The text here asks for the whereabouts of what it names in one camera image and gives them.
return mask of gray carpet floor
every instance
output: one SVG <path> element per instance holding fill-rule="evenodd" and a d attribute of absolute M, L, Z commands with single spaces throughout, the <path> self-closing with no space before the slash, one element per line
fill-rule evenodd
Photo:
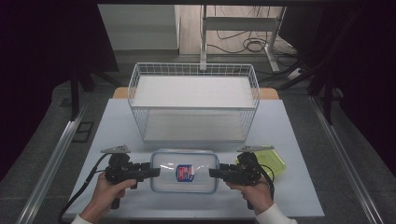
<path fill-rule="evenodd" d="M 118 52 L 120 72 L 111 73 L 116 80 L 127 86 L 134 64 L 138 62 L 197 63 L 197 56 L 179 56 L 166 52 L 131 53 Z M 270 72 L 262 56 L 210 55 L 209 63 L 252 63 L 257 71 Z M 79 171 L 90 149 L 92 139 L 101 120 L 106 102 L 116 89 L 101 78 L 92 76 L 96 89 L 80 94 L 90 98 L 82 123 L 92 125 L 91 134 L 76 133 L 68 147 L 60 169 L 54 177 L 43 203 L 38 208 L 33 223 L 57 223 L 58 213 L 67 202 L 76 183 Z M 258 78 L 268 77 L 258 74 Z M 276 86 L 286 79 L 263 82 L 262 86 Z M 356 192 L 349 184 L 334 148 L 318 120 L 309 101 L 306 87 L 309 79 L 288 90 L 279 91 L 298 144 L 303 153 L 309 174 L 318 193 L 325 217 L 296 217 L 299 223 L 370 223 Z M 58 86 L 52 94 L 52 104 L 46 117 L 37 128 L 31 141 L 22 152 L 7 176 L 0 182 L 0 223 L 15 223 L 31 195 L 37 179 L 46 166 L 70 119 L 71 107 L 69 83 Z M 337 131 L 364 186 L 369 190 L 384 223 L 396 223 L 396 179 L 381 161 L 375 150 L 353 126 L 340 108 L 332 103 L 333 127 Z M 128 221 L 103 220 L 101 223 L 130 223 Z M 216 223 L 252 223 L 252 221 L 216 221 Z"/>

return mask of label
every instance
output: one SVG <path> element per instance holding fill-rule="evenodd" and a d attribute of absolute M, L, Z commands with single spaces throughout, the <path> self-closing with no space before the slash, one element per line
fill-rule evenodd
<path fill-rule="evenodd" d="M 179 165 L 176 168 L 177 182 L 192 182 L 194 179 L 194 167 L 192 165 Z"/>

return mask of wire basket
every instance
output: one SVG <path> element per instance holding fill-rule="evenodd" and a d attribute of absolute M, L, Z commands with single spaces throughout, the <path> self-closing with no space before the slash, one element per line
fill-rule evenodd
<path fill-rule="evenodd" d="M 137 63 L 128 102 L 144 141 L 243 142 L 260 101 L 250 64 Z"/>

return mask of table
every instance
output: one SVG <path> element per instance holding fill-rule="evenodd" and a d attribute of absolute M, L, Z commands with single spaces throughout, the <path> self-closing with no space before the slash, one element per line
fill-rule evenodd
<path fill-rule="evenodd" d="M 242 145 L 259 146 L 272 144 L 286 163 L 286 171 L 276 177 L 275 198 L 285 215 L 291 217 L 324 216 L 318 196 L 306 169 L 288 115 L 281 100 L 273 89 L 263 89 L 262 97 L 246 143 L 147 143 L 143 142 L 135 127 L 134 117 L 125 99 L 126 88 L 117 89 L 114 98 L 108 101 L 90 152 L 81 169 L 74 194 L 82 185 L 88 172 L 102 155 L 101 149 L 125 144 L 132 150 L 131 161 L 149 161 L 151 154 L 159 148 L 211 149 L 222 163 L 234 163 L 236 152 Z M 107 160 L 98 169 L 106 167 Z M 79 196 L 66 211 L 64 218 L 73 218 L 88 203 L 94 184 Z M 219 182 L 214 194 L 158 193 L 150 188 L 149 180 L 139 183 L 137 190 L 127 190 L 120 208 L 112 210 L 107 217 L 118 219 L 253 219 L 254 213 L 247 209 L 240 193 Z"/>

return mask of sleeve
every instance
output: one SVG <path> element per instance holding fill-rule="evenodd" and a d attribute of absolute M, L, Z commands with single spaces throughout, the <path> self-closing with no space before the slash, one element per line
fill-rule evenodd
<path fill-rule="evenodd" d="M 285 217 L 277 207 L 276 203 L 274 203 L 267 211 L 258 214 L 256 216 L 256 220 L 260 224 L 297 224 L 296 220 Z"/>
<path fill-rule="evenodd" d="M 82 219 L 82 217 L 80 217 L 79 214 L 77 214 L 71 224 L 92 224 L 92 223 Z"/>

